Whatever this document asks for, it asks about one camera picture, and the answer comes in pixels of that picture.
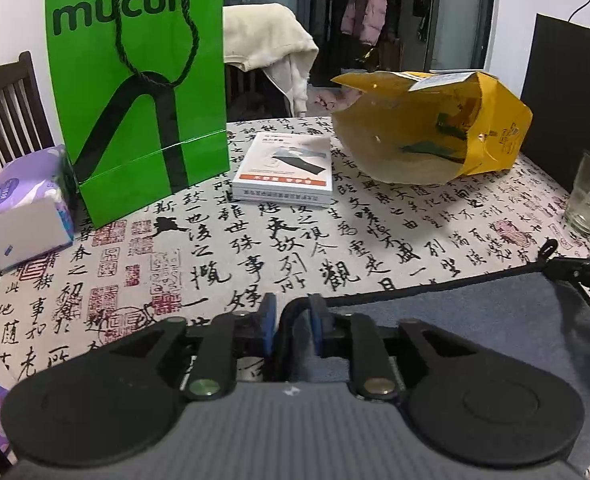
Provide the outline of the dark wooden chair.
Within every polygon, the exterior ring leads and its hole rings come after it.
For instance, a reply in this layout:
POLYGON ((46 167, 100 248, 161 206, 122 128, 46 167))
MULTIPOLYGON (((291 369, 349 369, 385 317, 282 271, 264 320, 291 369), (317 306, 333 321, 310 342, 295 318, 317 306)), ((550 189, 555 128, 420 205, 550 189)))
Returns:
POLYGON ((24 51, 16 62, 0 65, 1 166, 54 145, 32 56, 24 51))

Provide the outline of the green mucun paper bag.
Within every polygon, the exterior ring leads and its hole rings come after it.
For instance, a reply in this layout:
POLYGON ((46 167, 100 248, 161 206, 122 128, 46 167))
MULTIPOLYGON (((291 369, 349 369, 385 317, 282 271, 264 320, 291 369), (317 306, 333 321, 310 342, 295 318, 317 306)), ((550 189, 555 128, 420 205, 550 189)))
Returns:
POLYGON ((94 226, 229 168, 223 0, 45 0, 60 130, 94 226))

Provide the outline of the white product box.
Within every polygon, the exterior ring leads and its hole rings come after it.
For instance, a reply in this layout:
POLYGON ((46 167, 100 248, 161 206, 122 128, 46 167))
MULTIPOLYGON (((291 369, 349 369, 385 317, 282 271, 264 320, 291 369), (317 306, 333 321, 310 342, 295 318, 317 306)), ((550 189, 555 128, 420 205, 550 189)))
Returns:
POLYGON ((328 136, 258 133, 232 180, 232 199, 319 208, 331 206, 331 148, 328 136))

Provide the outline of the black paper bag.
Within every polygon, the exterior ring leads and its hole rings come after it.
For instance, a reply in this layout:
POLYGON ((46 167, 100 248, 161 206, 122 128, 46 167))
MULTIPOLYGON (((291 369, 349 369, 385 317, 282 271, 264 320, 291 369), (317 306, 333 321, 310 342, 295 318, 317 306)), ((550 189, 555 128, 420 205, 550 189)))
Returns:
POLYGON ((532 111, 522 153, 569 191, 590 152, 590 20, 536 17, 520 99, 532 111))

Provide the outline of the dark framed glass door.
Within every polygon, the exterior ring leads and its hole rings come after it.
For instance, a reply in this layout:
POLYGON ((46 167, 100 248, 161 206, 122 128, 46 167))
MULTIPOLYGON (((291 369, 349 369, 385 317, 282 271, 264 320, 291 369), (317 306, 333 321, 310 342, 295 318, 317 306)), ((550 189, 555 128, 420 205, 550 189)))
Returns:
POLYGON ((493 0, 224 0, 281 3, 294 11, 319 48, 310 81, 364 70, 481 68, 493 0))

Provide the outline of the calligraphy print tablecloth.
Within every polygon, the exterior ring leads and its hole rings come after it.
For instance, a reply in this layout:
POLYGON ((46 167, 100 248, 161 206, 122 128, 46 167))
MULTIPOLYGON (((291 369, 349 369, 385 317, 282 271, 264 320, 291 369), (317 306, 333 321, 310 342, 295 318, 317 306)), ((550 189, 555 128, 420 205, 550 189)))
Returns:
POLYGON ((590 257, 566 192, 519 156, 444 185, 376 182, 326 118, 226 133, 331 139, 325 208, 232 199, 232 174, 0 270, 5 479, 590 479, 590 408, 567 380, 417 318, 336 314, 304 380, 275 341, 301 297, 352 296, 590 257), (276 297, 270 356, 256 312, 276 297))

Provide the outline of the yellow paper bag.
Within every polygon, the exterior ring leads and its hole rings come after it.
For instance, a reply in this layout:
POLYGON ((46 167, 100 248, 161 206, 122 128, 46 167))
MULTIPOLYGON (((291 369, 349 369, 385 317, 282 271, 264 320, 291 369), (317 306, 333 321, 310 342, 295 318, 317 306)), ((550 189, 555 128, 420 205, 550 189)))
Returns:
POLYGON ((530 108, 481 70, 345 73, 359 95, 332 114, 358 168, 385 183, 445 184, 508 170, 531 125, 530 108))

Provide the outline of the clear drinking glass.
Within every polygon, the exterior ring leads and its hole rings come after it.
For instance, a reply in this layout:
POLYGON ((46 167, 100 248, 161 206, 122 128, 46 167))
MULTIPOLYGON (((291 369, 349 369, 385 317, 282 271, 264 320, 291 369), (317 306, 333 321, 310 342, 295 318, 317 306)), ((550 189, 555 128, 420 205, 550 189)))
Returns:
POLYGON ((590 151, 582 154, 564 217, 573 229, 590 235, 590 151))

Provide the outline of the pink hanging jacket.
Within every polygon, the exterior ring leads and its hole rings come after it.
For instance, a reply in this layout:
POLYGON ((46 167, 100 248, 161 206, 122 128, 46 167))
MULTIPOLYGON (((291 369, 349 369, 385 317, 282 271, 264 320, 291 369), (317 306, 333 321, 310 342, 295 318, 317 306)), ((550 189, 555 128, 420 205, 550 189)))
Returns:
POLYGON ((386 22, 387 0, 348 0, 340 30, 374 47, 386 22))

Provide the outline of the cream blanket on chair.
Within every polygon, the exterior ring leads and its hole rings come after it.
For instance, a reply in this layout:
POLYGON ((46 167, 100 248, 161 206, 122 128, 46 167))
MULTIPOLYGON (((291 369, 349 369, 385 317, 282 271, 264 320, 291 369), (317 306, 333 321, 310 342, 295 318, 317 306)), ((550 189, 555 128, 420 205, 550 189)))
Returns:
POLYGON ((318 53, 312 36, 287 6, 223 8, 223 62, 244 73, 262 70, 295 117, 307 115, 308 81, 318 53))

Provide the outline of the purple grey microfibre towel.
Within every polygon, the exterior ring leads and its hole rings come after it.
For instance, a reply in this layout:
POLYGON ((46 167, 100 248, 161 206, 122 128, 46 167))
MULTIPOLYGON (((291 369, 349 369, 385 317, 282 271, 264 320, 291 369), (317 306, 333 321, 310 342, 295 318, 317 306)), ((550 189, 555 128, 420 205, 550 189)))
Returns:
MULTIPOLYGON (((389 292, 322 296, 331 312, 331 331, 336 314, 366 314, 384 327, 417 318, 560 376, 590 408, 590 288, 546 277, 545 263, 558 258, 555 248, 554 240, 549 240, 533 263, 472 278, 389 292)), ((306 361, 314 352, 310 296, 286 306, 275 344, 284 358, 294 362, 295 377, 345 378, 343 365, 306 361)))

